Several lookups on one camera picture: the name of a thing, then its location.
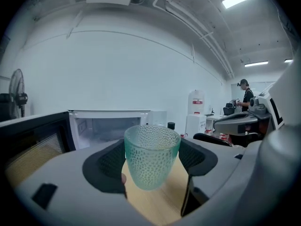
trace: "ceiling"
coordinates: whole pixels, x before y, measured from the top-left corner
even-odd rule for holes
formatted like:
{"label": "ceiling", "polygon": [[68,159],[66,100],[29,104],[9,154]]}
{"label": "ceiling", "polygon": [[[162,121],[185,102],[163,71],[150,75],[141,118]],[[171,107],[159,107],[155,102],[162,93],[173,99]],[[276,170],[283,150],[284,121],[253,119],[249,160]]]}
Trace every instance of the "ceiling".
{"label": "ceiling", "polygon": [[[298,38],[273,0],[247,0],[226,9],[223,0],[173,0],[199,20],[225,54],[235,77],[284,70],[293,57]],[[36,19],[86,0],[28,0]],[[144,4],[152,6],[152,1]],[[269,61],[245,68],[245,64]]]}
{"label": "ceiling", "polygon": [[[235,77],[284,70],[290,41],[272,0],[247,0],[226,9],[223,0],[179,0],[202,21],[227,55]],[[245,64],[269,61],[267,65]]]}

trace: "electric fan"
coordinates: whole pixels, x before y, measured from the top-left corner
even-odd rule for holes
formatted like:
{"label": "electric fan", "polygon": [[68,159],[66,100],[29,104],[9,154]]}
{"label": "electric fan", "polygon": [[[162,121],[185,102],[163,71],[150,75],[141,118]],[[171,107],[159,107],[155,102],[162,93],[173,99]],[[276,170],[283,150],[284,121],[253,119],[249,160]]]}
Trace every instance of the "electric fan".
{"label": "electric fan", "polygon": [[0,121],[24,117],[27,99],[23,74],[20,69],[17,69],[10,79],[8,94],[0,94]]}

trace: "glass cup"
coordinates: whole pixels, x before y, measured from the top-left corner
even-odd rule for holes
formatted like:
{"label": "glass cup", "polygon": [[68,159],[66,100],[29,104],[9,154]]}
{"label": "glass cup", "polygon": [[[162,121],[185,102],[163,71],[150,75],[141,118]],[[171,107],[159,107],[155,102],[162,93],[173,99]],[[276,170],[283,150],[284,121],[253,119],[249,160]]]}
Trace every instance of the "glass cup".
{"label": "glass cup", "polygon": [[125,131],[124,142],[134,183],[147,191],[160,187],[174,164],[180,135],[163,126],[133,126]]}

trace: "open microwave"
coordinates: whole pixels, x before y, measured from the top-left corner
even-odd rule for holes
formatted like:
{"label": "open microwave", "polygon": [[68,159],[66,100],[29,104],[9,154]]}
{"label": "open microwave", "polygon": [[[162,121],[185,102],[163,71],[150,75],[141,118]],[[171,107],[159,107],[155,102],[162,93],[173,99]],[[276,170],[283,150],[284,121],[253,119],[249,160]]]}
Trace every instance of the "open microwave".
{"label": "open microwave", "polygon": [[69,111],[76,150],[122,139],[136,125],[167,125],[167,111]]}

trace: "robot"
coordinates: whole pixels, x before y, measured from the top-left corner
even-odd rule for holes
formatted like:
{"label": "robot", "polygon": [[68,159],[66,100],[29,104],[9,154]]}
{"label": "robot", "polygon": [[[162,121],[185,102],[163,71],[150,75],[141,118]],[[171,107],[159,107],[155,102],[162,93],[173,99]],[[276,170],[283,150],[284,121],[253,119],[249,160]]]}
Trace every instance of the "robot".
{"label": "robot", "polygon": [[[297,65],[291,65],[273,87],[252,99],[247,112],[214,124],[217,131],[239,136],[252,133],[246,125],[267,121],[263,141],[236,148],[182,138],[179,158],[189,180],[183,218],[174,225],[254,225],[281,205],[300,169],[301,128],[296,119],[300,112],[294,108],[284,111],[277,91],[292,89],[298,72]],[[37,124],[41,117],[1,124],[1,141],[9,148],[4,154],[10,157],[17,155],[16,151],[13,154],[17,143],[32,138],[31,131],[44,132],[46,126],[53,128],[58,123],[60,130],[66,129],[63,141],[71,148],[15,188],[20,202],[45,225],[151,225],[127,202],[121,182],[124,141],[108,142],[105,149],[72,150],[71,131],[63,120],[68,117],[64,112],[42,117],[43,124]]]}

